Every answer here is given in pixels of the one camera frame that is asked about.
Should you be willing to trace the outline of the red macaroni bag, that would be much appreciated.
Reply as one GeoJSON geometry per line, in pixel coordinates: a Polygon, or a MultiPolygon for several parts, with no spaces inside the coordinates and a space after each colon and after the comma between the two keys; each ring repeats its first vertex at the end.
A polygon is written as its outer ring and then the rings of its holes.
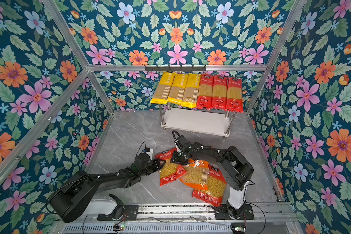
{"type": "Polygon", "coordinates": [[[176,181],[187,174],[181,165],[170,162],[174,152],[177,153],[176,147],[155,155],[156,159],[165,160],[165,165],[159,170],[160,186],[176,181]]]}
{"type": "Polygon", "coordinates": [[[198,200],[218,207],[222,204],[227,182],[219,168],[209,165],[209,177],[207,181],[207,190],[195,189],[192,196],[198,200]]]}

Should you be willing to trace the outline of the yellow spaghetti package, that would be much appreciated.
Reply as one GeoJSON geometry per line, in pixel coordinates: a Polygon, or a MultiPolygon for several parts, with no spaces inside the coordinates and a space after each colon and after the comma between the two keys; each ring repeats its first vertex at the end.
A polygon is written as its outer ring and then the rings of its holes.
{"type": "Polygon", "coordinates": [[[180,105],[183,100],[188,74],[176,74],[174,81],[168,95],[167,101],[169,103],[180,105]]]}
{"type": "Polygon", "coordinates": [[[183,99],[181,102],[182,107],[196,108],[197,98],[199,94],[199,85],[201,81],[200,74],[189,74],[186,83],[183,99]]]}
{"type": "Polygon", "coordinates": [[[166,104],[176,73],[163,72],[155,93],[150,101],[152,104],[166,104]]]}

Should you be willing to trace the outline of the red spaghetti package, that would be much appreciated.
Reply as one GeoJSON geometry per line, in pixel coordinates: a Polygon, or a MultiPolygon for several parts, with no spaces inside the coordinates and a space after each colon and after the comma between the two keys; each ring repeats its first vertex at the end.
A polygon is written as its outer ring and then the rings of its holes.
{"type": "Polygon", "coordinates": [[[227,100],[228,79],[215,75],[212,90],[212,108],[225,110],[227,100]]]}
{"type": "Polygon", "coordinates": [[[199,84],[199,92],[197,98],[197,109],[208,109],[212,107],[214,76],[203,74],[199,84]]]}
{"type": "Polygon", "coordinates": [[[226,110],[243,113],[242,80],[238,78],[228,78],[228,88],[226,97],[226,110]]]}

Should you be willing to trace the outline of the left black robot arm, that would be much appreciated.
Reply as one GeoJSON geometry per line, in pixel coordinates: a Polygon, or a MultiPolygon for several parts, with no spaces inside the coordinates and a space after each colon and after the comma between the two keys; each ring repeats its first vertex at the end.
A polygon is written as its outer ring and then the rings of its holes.
{"type": "Polygon", "coordinates": [[[140,153],[130,166],[115,173],[88,174],[81,171],[50,195],[48,203],[65,223],[90,214],[118,220],[125,216],[123,202],[116,195],[100,198],[98,194],[129,188],[140,182],[141,177],[161,170],[165,164],[165,160],[151,159],[147,153],[140,153]]]}

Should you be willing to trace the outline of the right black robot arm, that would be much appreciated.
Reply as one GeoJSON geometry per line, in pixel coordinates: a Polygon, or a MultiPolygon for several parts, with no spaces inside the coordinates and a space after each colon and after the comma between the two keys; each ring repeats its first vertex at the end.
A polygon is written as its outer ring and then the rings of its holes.
{"type": "Polygon", "coordinates": [[[188,165],[192,160],[203,160],[219,168],[230,187],[226,208],[223,211],[233,219],[239,218],[246,205],[247,186],[254,172],[253,166],[243,154],[234,146],[218,149],[204,146],[199,142],[191,143],[184,136],[175,139],[175,144],[179,151],[173,153],[172,163],[188,165]]]}

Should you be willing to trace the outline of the orange macaroni bag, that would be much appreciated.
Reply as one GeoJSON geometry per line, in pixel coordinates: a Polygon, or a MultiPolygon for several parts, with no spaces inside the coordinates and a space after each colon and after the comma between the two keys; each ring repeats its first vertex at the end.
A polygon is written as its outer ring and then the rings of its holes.
{"type": "Polygon", "coordinates": [[[186,171],[180,181],[191,188],[197,190],[208,189],[209,163],[203,160],[196,160],[194,163],[184,165],[186,171]]]}

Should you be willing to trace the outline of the white two-tier shelf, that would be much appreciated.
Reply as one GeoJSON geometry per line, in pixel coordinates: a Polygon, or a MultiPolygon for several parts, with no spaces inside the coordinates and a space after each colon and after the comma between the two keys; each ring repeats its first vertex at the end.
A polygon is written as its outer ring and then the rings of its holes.
{"type": "Polygon", "coordinates": [[[161,127],[179,131],[209,134],[227,138],[236,112],[215,113],[208,111],[172,108],[159,104],[161,127]]]}

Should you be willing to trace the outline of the black wall hook rack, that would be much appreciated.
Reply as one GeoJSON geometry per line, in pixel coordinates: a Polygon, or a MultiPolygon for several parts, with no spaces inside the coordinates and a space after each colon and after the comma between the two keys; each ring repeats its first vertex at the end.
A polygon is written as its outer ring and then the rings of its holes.
{"type": "Polygon", "coordinates": [[[145,71],[154,72],[205,72],[206,65],[145,65],[145,71]]]}

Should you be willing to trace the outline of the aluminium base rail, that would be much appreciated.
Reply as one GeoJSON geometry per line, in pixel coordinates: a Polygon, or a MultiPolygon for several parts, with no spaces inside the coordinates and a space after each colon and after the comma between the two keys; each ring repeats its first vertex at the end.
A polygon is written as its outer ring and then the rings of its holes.
{"type": "Polygon", "coordinates": [[[289,203],[248,203],[233,219],[206,203],[143,203],[129,205],[127,214],[82,216],[56,223],[52,234],[302,234],[289,203]]]}

